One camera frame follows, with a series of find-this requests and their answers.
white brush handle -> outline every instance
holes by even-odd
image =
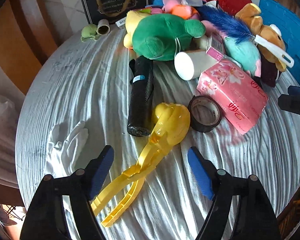
[[[265,47],[266,49],[268,49],[274,56],[276,56],[280,61],[285,63],[288,67],[293,67],[294,59],[290,57],[290,55],[287,52],[285,52],[283,49],[279,48],[278,46],[267,41],[266,39],[262,38],[259,35],[256,35],[254,41],[260,44],[261,46]]]

brown plush toy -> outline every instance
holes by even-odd
[[[241,19],[250,28],[253,35],[259,35],[285,51],[286,46],[281,37],[280,30],[274,24],[270,26],[263,25],[263,19],[259,16],[260,13],[261,10],[257,5],[248,3],[235,15],[235,18]],[[279,71],[286,71],[286,64],[275,57],[268,49],[261,45],[258,45],[258,49],[267,61],[275,63]]]

black gift bag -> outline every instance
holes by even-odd
[[[150,0],[81,0],[89,24],[97,25],[101,19],[110,24],[126,17],[130,10],[143,9]]]

screw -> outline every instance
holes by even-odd
[[[43,180],[45,180],[45,181],[48,181],[50,179],[52,179],[52,176],[50,174],[47,174],[43,177]]]
[[[251,176],[250,176],[250,179],[251,179],[252,181],[257,181],[257,180],[258,180],[258,177],[257,177],[256,175],[251,175]]]
[[[223,170],[223,169],[219,169],[217,170],[217,173],[220,175],[220,176],[224,176],[226,174],[226,171]]]
[[[76,172],[75,172],[76,175],[80,176],[80,175],[83,175],[84,174],[84,169],[78,169]]]

yellow plush toy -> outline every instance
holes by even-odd
[[[142,12],[136,12],[136,11],[129,11],[127,13],[127,18],[126,18],[126,30],[127,34],[123,39],[123,45],[131,49],[132,48],[132,36],[137,28],[139,22],[143,19],[150,16],[150,14],[147,13],[142,13]]]
[[[259,35],[285,51],[286,47],[279,28],[274,24],[270,26],[263,25],[263,19],[259,16],[260,13],[261,10],[257,5],[248,3],[235,15],[235,18],[241,19],[250,28],[253,35]],[[280,61],[268,49],[260,44],[258,45],[258,49],[267,61],[275,63],[279,71],[286,71],[286,64]]]

